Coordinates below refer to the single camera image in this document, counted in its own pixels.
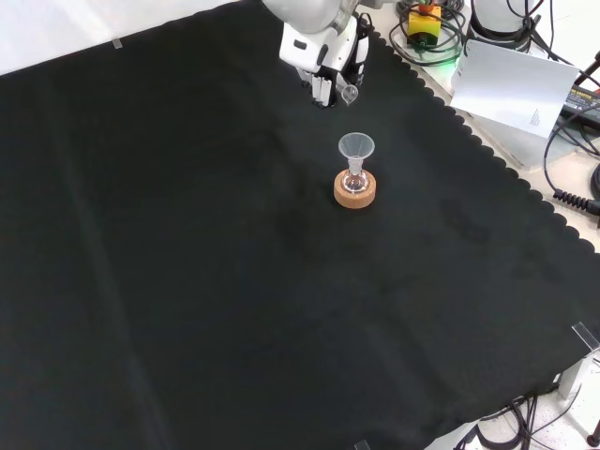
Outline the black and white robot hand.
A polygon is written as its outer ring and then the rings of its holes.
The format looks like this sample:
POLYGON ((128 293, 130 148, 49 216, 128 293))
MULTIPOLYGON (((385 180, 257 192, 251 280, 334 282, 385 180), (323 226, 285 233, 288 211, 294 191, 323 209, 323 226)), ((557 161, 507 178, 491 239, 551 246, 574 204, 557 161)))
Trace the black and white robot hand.
POLYGON ((303 35, 284 25, 279 58, 294 67, 312 102, 322 109, 357 100, 364 79, 369 36, 373 31, 368 14, 352 15, 346 28, 332 28, 303 35))

